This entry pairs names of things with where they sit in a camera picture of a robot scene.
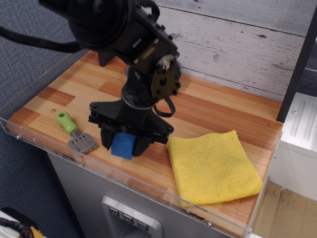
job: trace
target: wooden floor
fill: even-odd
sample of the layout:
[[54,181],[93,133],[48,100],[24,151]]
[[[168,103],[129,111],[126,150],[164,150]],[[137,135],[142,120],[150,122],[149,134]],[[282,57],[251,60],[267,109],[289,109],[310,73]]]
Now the wooden floor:
[[269,182],[254,233],[262,238],[317,238],[317,201]]

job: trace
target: button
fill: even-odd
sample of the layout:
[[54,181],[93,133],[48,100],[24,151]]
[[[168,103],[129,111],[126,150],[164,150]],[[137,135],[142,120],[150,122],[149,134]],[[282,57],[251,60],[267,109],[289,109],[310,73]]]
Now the button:
[[138,227],[141,228],[144,231],[149,231],[149,227],[147,224],[144,224],[143,222],[138,221]]
[[123,219],[124,219],[126,222],[130,223],[130,224],[133,224],[133,223],[134,223],[134,222],[133,222],[133,218],[132,218],[132,217],[129,217],[128,215],[123,214]]
[[109,207],[109,211],[112,215],[114,215],[115,217],[118,217],[119,216],[119,212],[117,210],[115,210],[114,208],[112,207]]

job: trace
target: table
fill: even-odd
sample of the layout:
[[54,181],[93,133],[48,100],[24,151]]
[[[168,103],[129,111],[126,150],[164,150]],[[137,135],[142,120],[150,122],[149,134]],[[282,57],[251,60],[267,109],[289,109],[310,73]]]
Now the table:
[[[243,236],[250,227],[258,195],[230,202],[182,209],[165,145],[151,144],[132,161],[111,155],[100,139],[100,128],[88,122],[89,104],[116,101],[126,82],[125,63],[114,58],[100,67],[98,55],[88,52],[40,94],[17,111],[7,123],[11,133],[94,173],[120,179],[136,193],[155,199],[185,216],[232,236]],[[281,103],[183,74],[182,87],[172,96],[176,113],[166,119],[171,136],[196,137],[236,130],[256,171],[265,179],[283,124],[275,119]],[[158,108],[168,110],[161,100]],[[60,112],[69,112],[79,132],[90,134],[97,146],[85,155],[67,147],[72,139],[55,122]]]

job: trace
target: black cable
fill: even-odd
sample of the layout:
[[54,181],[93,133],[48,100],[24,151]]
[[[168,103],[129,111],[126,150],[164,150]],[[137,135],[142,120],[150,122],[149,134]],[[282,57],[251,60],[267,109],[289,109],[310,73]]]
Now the black cable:
[[5,218],[0,217],[0,226],[8,227],[15,230],[16,232],[19,232],[22,238],[34,238],[31,228],[20,222],[9,221]]
[[168,105],[168,107],[170,109],[170,113],[161,112],[160,110],[157,109],[156,105],[154,105],[154,110],[155,110],[155,112],[157,113],[158,116],[164,117],[164,118],[170,118],[176,112],[176,108],[175,108],[172,100],[169,97],[164,98],[164,100],[166,101],[166,103],[167,103],[167,105]]
[[16,43],[65,53],[74,53],[83,49],[83,47],[77,42],[57,43],[38,37],[19,34],[1,26],[0,36],[3,36],[6,39],[14,41]]
[[152,18],[156,22],[159,18],[160,11],[159,7],[156,5],[155,2],[151,0],[137,0],[138,4],[142,7],[150,7],[152,10]]

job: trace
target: yellow towel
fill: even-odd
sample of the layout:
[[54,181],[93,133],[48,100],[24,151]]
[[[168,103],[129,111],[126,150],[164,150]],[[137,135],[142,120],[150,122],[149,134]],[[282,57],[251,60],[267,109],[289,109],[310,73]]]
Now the yellow towel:
[[167,148],[179,196],[193,204],[231,201],[262,188],[235,130],[190,139],[174,136]]

